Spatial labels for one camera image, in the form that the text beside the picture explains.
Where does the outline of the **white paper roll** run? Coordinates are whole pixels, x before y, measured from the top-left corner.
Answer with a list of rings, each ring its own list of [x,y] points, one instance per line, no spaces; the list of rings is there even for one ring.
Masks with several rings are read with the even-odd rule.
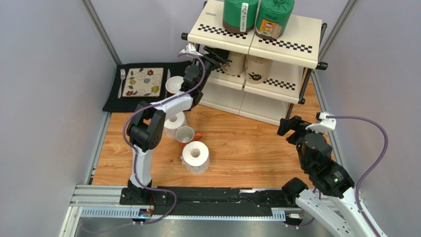
[[[200,141],[191,142],[183,148],[181,159],[189,172],[202,174],[210,165],[209,149]]]
[[[184,112],[179,112],[165,121],[164,132],[169,139],[176,140],[176,132],[187,125]]]

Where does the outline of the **brown roll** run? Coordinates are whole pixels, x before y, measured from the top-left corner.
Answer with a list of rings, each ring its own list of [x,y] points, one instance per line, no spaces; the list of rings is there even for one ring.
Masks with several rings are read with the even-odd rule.
[[[221,67],[228,75],[237,76],[244,70],[245,59],[245,54],[230,51],[226,63]]]
[[[248,55],[245,62],[245,79],[251,84],[261,84],[267,80],[273,61]]]

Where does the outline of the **green roll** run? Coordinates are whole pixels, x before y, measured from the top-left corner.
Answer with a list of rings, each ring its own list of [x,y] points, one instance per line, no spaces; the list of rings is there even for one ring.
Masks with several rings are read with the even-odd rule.
[[[225,0],[222,25],[231,33],[242,34],[254,28],[258,0]]]
[[[294,0],[262,0],[255,23],[255,35],[266,40],[277,40],[283,35],[294,6]]]

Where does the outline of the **cream checkered three-tier shelf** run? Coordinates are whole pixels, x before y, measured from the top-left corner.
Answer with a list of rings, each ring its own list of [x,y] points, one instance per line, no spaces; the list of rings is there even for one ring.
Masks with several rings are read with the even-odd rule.
[[[254,31],[234,34],[222,23],[223,2],[209,0],[189,33],[187,50],[208,46],[229,51],[226,64],[214,69],[203,90],[201,105],[278,125],[291,115],[315,69],[327,24],[292,15],[278,39],[262,39]]]

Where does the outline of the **black placemat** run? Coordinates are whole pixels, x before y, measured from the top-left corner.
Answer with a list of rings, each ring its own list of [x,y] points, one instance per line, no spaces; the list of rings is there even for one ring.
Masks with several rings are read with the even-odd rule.
[[[140,69],[140,68],[163,68],[164,69],[164,79],[163,82],[167,81],[168,71],[170,71],[171,76],[184,76],[184,70],[187,66],[191,65],[191,61],[175,62],[175,63],[131,63],[118,65],[116,67],[115,78],[112,84],[111,91],[109,93],[108,99],[105,102],[102,111],[112,112],[112,113],[129,113],[134,112],[136,106],[141,101],[146,101],[148,103],[158,102],[165,98],[165,89],[161,89],[158,97],[129,97],[129,98],[118,98],[118,91],[121,83],[121,69],[124,69],[126,74],[129,74],[130,69]]]

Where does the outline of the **white paper roll back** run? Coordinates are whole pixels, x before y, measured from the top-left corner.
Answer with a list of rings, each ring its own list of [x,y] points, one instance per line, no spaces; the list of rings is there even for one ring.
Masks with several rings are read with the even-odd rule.
[[[169,139],[176,140],[176,132],[187,125],[184,112],[179,112],[165,121],[164,132]]]

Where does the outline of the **white orange bowl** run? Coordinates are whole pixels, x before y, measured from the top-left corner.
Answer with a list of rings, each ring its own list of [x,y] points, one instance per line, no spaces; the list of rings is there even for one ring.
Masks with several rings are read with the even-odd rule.
[[[180,91],[183,82],[184,78],[181,76],[173,76],[167,79],[167,82],[165,84],[166,91],[171,95],[176,94]]]

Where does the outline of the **brown roll back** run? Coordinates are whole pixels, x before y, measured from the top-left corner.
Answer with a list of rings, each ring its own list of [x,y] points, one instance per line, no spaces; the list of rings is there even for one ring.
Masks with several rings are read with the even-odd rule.
[[[244,70],[245,59],[245,54],[230,51],[226,63],[221,67],[228,75],[237,76]]]

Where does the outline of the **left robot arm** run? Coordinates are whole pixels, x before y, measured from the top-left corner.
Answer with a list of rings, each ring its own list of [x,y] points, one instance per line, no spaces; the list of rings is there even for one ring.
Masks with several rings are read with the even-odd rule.
[[[158,102],[140,102],[125,122],[123,139],[132,148],[133,165],[127,187],[122,189],[120,204],[148,204],[156,194],[171,194],[176,197],[174,191],[152,188],[152,157],[162,139],[165,121],[199,104],[211,72],[226,63],[229,56],[229,51],[224,49],[206,46],[204,51],[199,56],[190,54],[199,64],[186,67],[179,92]]]

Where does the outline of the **white paper roll front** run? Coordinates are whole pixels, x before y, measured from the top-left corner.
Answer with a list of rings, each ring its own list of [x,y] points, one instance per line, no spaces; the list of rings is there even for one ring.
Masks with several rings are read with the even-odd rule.
[[[210,165],[209,149],[200,141],[191,142],[183,148],[181,159],[189,172],[202,174]]]

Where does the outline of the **silver knife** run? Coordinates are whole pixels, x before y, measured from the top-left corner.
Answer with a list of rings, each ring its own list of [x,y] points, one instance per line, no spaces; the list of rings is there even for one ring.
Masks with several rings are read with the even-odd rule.
[[[171,77],[171,73],[170,73],[170,69],[168,69],[167,70],[167,78],[166,78],[165,85],[164,85],[164,89],[165,89],[165,97],[164,98],[165,99],[168,97],[167,82],[170,79],[170,77]]]

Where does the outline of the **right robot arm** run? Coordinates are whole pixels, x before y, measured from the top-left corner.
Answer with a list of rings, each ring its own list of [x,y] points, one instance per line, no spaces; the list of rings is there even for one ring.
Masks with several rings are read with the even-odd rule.
[[[380,156],[373,165],[354,182],[346,169],[332,159],[332,147],[324,134],[333,131],[338,116],[327,112],[316,115],[316,123],[310,124],[299,116],[280,119],[277,134],[285,135],[295,145],[301,169],[309,176],[315,188],[326,196],[341,213],[338,215],[323,204],[303,181],[293,178],[282,187],[282,199],[289,205],[296,205],[309,213],[336,237],[384,237],[386,233],[376,223],[360,199],[360,186],[368,174],[379,164],[388,147],[388,135],[377,122],[354,116],[376,126],[384,136]]]

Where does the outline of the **brown roll front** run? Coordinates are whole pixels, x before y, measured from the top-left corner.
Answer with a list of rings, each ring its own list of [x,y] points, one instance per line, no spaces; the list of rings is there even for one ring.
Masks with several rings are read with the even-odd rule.
[[[248,55],[245,62],[245,79],[251,84],[261,84],[267,80],[273,61]]]

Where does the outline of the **silver fork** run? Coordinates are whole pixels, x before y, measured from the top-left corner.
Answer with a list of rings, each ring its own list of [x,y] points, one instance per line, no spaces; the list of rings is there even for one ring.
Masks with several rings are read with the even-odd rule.
[[[120,99],[121,96],[122,96],[123,82],[126,79],[126,71],[125,71],[124,68],[122,68],[120,70],[120,79],[121,79],[121,81],[120,81],[120,87],[119,87],[119,90],[118,90],[118,99]]]

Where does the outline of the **floral square plate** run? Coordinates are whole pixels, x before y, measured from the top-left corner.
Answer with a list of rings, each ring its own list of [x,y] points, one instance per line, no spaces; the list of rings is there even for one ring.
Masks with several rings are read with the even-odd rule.
[[[163,68],[129,69],[123,84],[122,97],[159,97]]]

